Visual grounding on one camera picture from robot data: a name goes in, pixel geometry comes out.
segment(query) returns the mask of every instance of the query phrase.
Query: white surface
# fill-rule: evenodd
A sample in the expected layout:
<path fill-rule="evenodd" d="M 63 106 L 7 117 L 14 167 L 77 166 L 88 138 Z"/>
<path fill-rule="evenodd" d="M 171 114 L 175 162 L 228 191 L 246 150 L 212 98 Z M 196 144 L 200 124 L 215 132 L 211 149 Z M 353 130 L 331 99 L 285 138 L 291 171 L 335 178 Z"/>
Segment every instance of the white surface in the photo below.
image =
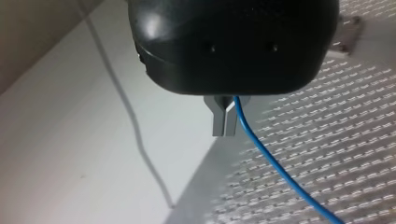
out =
<path fill-rule="evenodd" d="M 201 97 L 144 74 L 123 1 L 92 14 L 174 201 L 209 150 Z M 169 213 L 82 23 L 0 97 L 0 223 L 162 223 Z"/>

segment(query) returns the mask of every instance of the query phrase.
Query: metal clip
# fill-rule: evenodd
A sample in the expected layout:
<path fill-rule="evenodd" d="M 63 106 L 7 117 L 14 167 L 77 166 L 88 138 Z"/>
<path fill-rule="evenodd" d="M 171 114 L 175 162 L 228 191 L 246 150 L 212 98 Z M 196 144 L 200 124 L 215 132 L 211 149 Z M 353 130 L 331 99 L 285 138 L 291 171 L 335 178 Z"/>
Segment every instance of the metal clip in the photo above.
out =
<path fill-rule="evenodd" d="M 250 96 L 241 96 L 242 106 Z M 236 128 L 236 109 L 232 96 L 204 96 L 207 107 L 213 113 L 213 136 L 234 136 Z"/>

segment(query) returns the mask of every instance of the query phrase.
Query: dark hole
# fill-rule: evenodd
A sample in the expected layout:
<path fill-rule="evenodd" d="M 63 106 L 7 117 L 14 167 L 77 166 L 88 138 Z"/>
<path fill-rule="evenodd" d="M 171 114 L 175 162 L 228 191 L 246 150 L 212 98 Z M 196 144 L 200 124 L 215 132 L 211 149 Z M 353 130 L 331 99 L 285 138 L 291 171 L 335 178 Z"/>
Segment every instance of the dark hole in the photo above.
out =
<path fill-rule="evenodd" d="M 216 51 L 215 44 L 208 41 L 204 42 L 204 51 L 208 53 L 214 53 Z"/>
<path fill-rule="evenodd" d="M 268 42 L 265 46 L 266 50 L 270 51 L 270 52 L 277 52 L 278 48 L 277 48 L 277 44 L 274 42 Z"/>

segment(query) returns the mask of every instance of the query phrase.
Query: black plastic device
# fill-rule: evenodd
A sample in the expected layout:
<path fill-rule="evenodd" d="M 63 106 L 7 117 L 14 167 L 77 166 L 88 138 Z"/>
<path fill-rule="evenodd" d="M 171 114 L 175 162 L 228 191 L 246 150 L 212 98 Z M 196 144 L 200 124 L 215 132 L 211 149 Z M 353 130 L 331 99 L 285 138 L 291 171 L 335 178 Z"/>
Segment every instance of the black plastic device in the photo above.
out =
<path fill-rule="evenodd" d="M 320 68 L 338 11 L 338 0 L 129 0 L 147 74 L 193 95 L 300 89 Z"/>

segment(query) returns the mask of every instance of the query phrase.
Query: blue wire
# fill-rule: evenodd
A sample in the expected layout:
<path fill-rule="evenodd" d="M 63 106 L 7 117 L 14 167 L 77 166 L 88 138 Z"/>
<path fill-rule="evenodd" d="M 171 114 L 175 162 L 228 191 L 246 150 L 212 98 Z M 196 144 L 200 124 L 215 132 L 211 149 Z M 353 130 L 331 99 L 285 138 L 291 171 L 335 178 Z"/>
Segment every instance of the blue wire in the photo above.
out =
<path fill-rule="evenodd" d="M 318 203 L 315 199 L 313 199 L 297 182 L 286 172 L 286 170 L 282 167 L 279 162 L 275 159 L 275 157 L 268 151 L 268 149 L 262 144 L 259 138 L 251 131 L 251 128 L 248 125 L 248 122 L 245 118 L 244 111 L 242 110 L 241 102 L 238 96 L 234 96 L 233 100 L 235 101 L 236 113 L 238 114 L 239 120 L 241 121 L 242 127 L 245 130 L 247 136 L 254 142 L 256 147 L 259 148 L 262 155 L 272 164 L 272 166 L 277 170 L 277 172 L 288 182 L 288 184 L 310 205 L 312 205 L 318 213 L 329 219 L 331 223 L 334 224 L 342 224 L 344 223 L 339 217 L 333 214 L 331 211 L 327 210 L 320 203 Z"/>

